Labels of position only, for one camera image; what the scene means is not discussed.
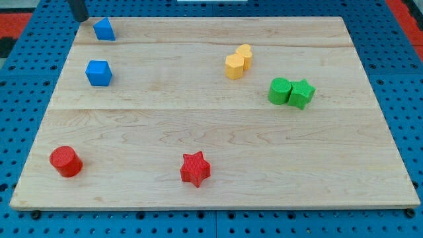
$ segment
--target wood grain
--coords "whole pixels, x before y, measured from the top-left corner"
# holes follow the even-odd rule
[[[341,18],[110,19],[81,24],[11,200],[17,210],[331,210],[419,205]],[[243,78],[224,61],[250,44]],[[108,60],[91,87],[89,60]],[[275,77],[317,90],[305,110],[267,99]],[[48,164],[58,146],[84,162]],[[180,181],[202,150],[211,177]]]

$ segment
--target yellow block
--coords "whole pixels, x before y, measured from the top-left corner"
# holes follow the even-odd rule
[[[252,52],[249,44],[243,44],[237,48],[235,53],[244,57],[244,69],[249,69],[252,63]]]
[[[239,79],[243,76],[244,57],[239,54],[231,54],[226,56],[225,74],[230,79]]]

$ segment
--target red cylinder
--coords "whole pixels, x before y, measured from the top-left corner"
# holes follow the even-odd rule
[[[50,163],[63,177],[75,176],[82,169],[82,161],[69,146],[61,146],[50,155]]]

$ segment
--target toy block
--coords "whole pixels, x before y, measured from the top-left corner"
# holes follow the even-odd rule
[[[73,177],[81,171],[83,163],[69,146],[61,146],[50,155],[50,163],[63,177]]]
[[[115,41],[112,25],[107,17],[94,25],[94,31],[99,40]]]
[[[311,86],[306,79],[299,82],[291,82],[291,84],[292,91],[288,100],[288,105],[296,106],[303,110],[305,105],[311,102],[316,89]]]
[[[112,71],[107,61],[104,60],[91,60],[88,63],[85,74],[91,86],[109,86],[112,79]]]
[[[291,90],[291,82],[281,77],[275,78],[270,84],[268,99],[273,104],[281,105],[288,101]]]
[[[226,57],[225,74],[226,77],[235,80],[243,76],[244,57],[239,54],[231,54]]]
[[[193,155],[184,154],[184,164],[180,168],[180,178],[184,182],[192,182],[197,188],[201,182],[210,177],[210,164],[204,160],[203,152]]]
[[[244,69],[250,69],[252,63],[252,52],[249,44],[243,44],[237,48],[235,53],[244,57]]]

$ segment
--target blue pegboard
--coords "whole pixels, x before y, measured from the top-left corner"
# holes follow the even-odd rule
[[[423,190],[423,66],[384,1],[86,0],[93,17],[342,16],[418,195]],[[0,71],[0,237],[423,237],[423,210],[16,212],[14,185],[79,23],[41,0]]]

